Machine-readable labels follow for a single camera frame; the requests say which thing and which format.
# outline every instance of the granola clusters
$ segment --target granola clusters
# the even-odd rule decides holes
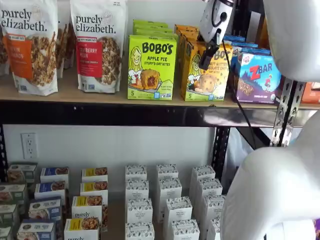
[[[118,79],[120,73],[120,49],[111,37],[102,37],[98,41],[102,42],[102,77],[96,77],[96,80],[110,85]]]
[[[31,38],[32,79],[28,82],[36,86],[44,86],[52,82],[56,70],[56,32],[52,39],[33,36]]]

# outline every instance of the purely elizabeth granola bag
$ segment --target purely elizabeth granola bag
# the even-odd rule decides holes
[[[119,91],[126,28],[125,0],[71,0],[76,35],[78,88],[85,92]]]
[[[19,93],[57,92],[57,0],[0,0],[0,20]]]

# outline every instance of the purely elizabeth box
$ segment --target purely elizabeth box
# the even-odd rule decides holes
[[[162,223],[164,220],[166,200],[180,198],[181,193],[182,185],[178,178],[158,180],[154,210],[157,223]]]
[[[138,222],[138,223],[125,224],[125,240],[154,240],[154,239],[155,239],[155,229],[152,222]]]
[[[192,205],[189,197],[169,198],[166,200],[163,220],[163,236],[167,236],[172,221],[189,220],[192,215]]]
[[[126,223],[151,223],[153,215],[150,198],[128,200],[126,204]]]

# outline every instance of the cookie image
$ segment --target cookie image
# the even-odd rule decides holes
[[[141,72],[141,84],[145,90],[157,89],[160,73],[156,70],[148,69]]]

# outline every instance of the bobo's box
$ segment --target bobo's box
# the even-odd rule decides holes
[[[16,235],[17,240],[56,240],[55,222],[24,219]]]
[[[275,103],[281,73],[272,56],[242,52],[235,64],[235,74],[239,102]]]
[[[229,67],[223,47],[211,59],[208,70],[199,68],[199,61],[206,45],[186,41],[182,72],[181,95],[185,101],[223,101],[226,92]],[[232,58],[232,47],[226,45],[228,57]]]
[[[172,100],[177,41],[129,36],[128,99]]]

